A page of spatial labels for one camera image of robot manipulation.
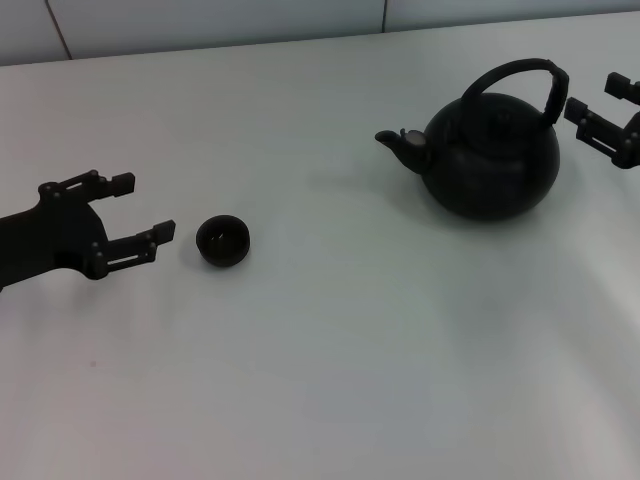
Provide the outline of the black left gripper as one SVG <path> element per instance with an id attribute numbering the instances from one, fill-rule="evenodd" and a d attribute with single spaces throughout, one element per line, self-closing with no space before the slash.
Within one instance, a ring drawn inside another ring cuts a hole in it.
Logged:
<path id="1" fill-rule="evenodd" d="M 135 181 L 131 172 L 106 178 L 91 170 L 41 185 L 33 208 L 1 219 L 1 286 L 58 269 L 99 280 L 153 263 L 158 247 L 174 239 L 173 220 L 133 236 L 107 240 L 101 219 L 89 206 L 94 200 L 131 194 Z"/>

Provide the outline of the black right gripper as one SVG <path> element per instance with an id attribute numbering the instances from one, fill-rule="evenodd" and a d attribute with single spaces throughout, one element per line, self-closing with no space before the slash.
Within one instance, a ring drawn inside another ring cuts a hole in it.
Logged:
<path id="1" fill-rule="evenodd" d="M 617 72 L 611 72 L 607 76 L 604 91 L 618 100 L 640 105 L 640 82 L 632 83 L 629 78 Z M 623 170 L 639 166 L 640 112 L 621 128 L 592 112 L 580 100 L 569 98 L 564 117 L 577 126 L 578 140 L 609 157 L 614 166 Z"/>

